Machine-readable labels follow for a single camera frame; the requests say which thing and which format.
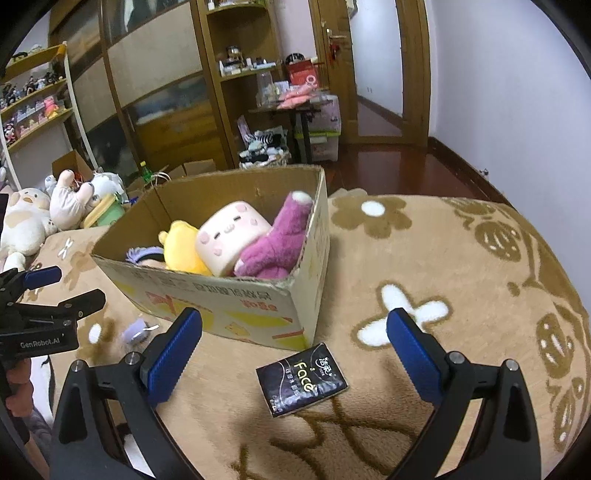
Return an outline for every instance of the baseboard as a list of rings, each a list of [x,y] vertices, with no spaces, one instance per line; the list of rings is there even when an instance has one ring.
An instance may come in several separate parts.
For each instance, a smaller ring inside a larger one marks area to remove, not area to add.
[[[369,98],[364,97],[363,95],[357,94],[357,100],[359,103],[362,103],[370,110],[377,113],[379,116],[385,118],[388,122],[393,124],[395,127],[398,127],[400,130],[403,129],[404,124],[402,121],[402,117],[397,113],[394,113],[392,110],[388,110],[387,108],[372,102]]]
[[[427,149],[455,175],[461,177],[463,181],[468,181],[476,186],[476,188],[478,188],[491,202],[504,203],[515,208],[511,205],[509,200],[507,200],[499,190],[493,187],[490,182],[486,181],[486,179],[480,175],[474,167],[437,138],[428,138]]]

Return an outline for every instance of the red box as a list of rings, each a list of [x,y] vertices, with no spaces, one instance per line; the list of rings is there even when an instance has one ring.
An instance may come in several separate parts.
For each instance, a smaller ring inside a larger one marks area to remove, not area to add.
[[[287,72],[290,74],[292,85],[308,83],[313,87],[318,87],[318,70],[316,70],[316,67],[312,65],[310,60],[303,60],[288,65]]]

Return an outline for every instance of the cardboard box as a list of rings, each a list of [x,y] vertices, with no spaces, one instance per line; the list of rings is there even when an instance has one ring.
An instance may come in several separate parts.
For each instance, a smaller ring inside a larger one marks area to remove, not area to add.
[[[178,167],[172,169],[168,172],[168,176],[174,179],[181,179],[183,177],[191,177],[195,175],[201,175],[202,173],[207,173],[211,171],[216,171],[216,164],[213,160],[198,160],[198,161],[191,161],[186,162]],[[141,197],[144,194],[144,180],[140,177],[135,179],[133,182],[129,184],[129,186],[125,189],[127,191],[127,196],[132,199],[136,197]]]
[[[133,247],[158,245],[173,220],[201,226],[224,205],[250,203],[273,223],[292,190],[314,199],[298,265],[281,281],[216,278],[136,267],[125,262]],[[168,320],[185,307],[200,310],[205,331],[289,350],[313,344],[329,256],[324,170],[317,166],[256,168],[206,173],[153,188],[97,241],[92,257],[141,310]]]
[[[92,169],[86,164],[84,158],[82,158],[76,150],[68,152],[51,164],[51,173],[55,178],[58,178],[60,173],[64,170],[71,170],[74,173],[79,173],[85,181],[91,181],[94,176]]]

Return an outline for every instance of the plastic bottle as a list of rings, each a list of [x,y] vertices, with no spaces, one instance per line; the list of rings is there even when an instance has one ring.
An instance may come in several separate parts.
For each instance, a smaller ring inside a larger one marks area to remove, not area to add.
[[[142,161],[139,164],[142,167],[142,178],[144,179],[144,183],[150,183],[152,181],[152,170],[146,165],[146,162]]]

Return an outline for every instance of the black tissue pack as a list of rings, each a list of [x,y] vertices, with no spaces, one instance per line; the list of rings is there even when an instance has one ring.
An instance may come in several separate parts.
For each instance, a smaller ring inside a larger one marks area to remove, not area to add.
[[[347,382],[326,344],[256,369],[274,417],[289,415],[347,389]]]

